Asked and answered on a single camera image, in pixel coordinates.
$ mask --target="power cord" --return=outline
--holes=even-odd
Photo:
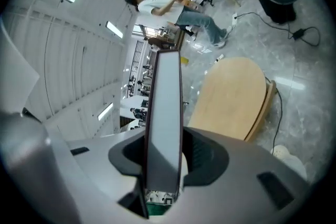
[[[293,33],[293,32],[291,32],[291,30],[290,30],[289,22],[288,22],[288,21],[287,21],[288,29],[286,29],[286,28],[281,28],[281,27],[276,27],[276,26],[273,26],[273,25],[271,25],[271,24],[265,22],[264,19],[263,19],[259,14],[255,13],[255,12],[247,12],[247,13],[243,13],[243,14],[240,14],[240,15],[238,15],[238,16],[235,16],[234,18],[235,18],[235,19],[238,19],[238,18],[243,17],[243,16],[248,15],[248,14],[254,14],[254,15],[257,15],[257,16],[262,20],[262,22],[263,22],[264,24],[268,25],[268,26],[271,27],[271,28],[278,29],[278,30],[282,30],[282,31],[286,31],[286,32],[288,33],[288,36],[287,36],[288,39],[292,39],[292,38],[293,38],[294,40],[301,39],[303,42],[305,42],[306,44],[308,44],[308,45],[311,46],[311,47],[318,47],[318,46],[320,45],[320,41],[321,41],[321,33],[320,33],[320,30],[319,30],[318,28],[316,28],[315,26],[311,26],[311,27],[308,27],[308,28],[305,28],[305,29],[300,28],[299,30],[297,30],[296,32]],[[317,31],[317,33],[318,33],[319,40],[318,40],[318,42],[317,42],[316,44],[310,43],[310,42],[308,42],[308,41],[306,41],[306,40],[304,40],[304,39],[302,38],[302,37],[304,36],[305,32],[308,31],[308,30],[310,30],[310,29],[316,29],[316,31]]]
[[[278,92],[278,95],[279,95],[279,97],[280,97],[281,113],[280,113],[280,120],[279,120],[279,123],[278,123],[278,127],[277,127],[277,130],[276,130],[275,135],[274,135],[274,138],[273,138],[272,155],[274,155],[275,138],[277,137],[277,134],[278,134],[278,132],[279,132],[280,123],[281,123],[281,120],[282,120],[282,98],[281,98],[281,94],[280,94],[278,88],[277,88],[277,92]]]

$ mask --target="ceiling panel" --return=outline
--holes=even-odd
[[[5,27],[40,75],[26,108],[47,129],[66,140],[119,129],[121,66],[135,16],[124,0],[11,0]],[[108,20],[123,39],[105,28]],[[98,121],[111,102],[113,109]]]

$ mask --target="white t-shirt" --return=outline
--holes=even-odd
[[[152,14],[152,10],[154,8],[162,8],[165,5],[167,5],[169,2],[170,0],[143,0],[138,5],[138,9],[142,13]],[[175,24],[182,10],[183,10],[183,5],[175,2],[173,6],[171,7],[170,11],[163,14],[161,18],[166,20],[167,22]]]

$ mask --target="floor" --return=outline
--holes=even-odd
[[[214,7],[205,6],[205,13],[212,16],[220,28],[232,24],[232,14],[256,12],[267,22],[258,0],[214,0]],[[288,40],[287,33],[272,29],[257,16],[246,15],[238,19],[228,42],[221,49],[213,48],[206,33],[199,33],[196,41],[184,40],[181,56],[189,59],[182,67],[183,100],[190,104],[184,110],[184,125],[188,125],[207,70],[220,55],[248,57],[255,61],[269,79],[277,82],[283,100],[283,117],[275,145],[284,145],[297,156],[307,170],[308,181],[316,182],[324,173],[335,146],[333,102],[335,73],[335,27],[323,0],[298,0],[295,4],[297,20],[290,29],[316,26],[321,33],[318,48],[303,41]],[[317,41],[312,30],[304,36]],[[280,118],[280,101],[276,96],[264,127],[254,143],[272,149],[272,142]]]

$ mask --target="blue jeans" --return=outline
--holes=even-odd
[[[211,17],[186,7],[177,19],[176,25],[203,26],[212,44],[218,43],[226,35],[226,30],[220,29]]]

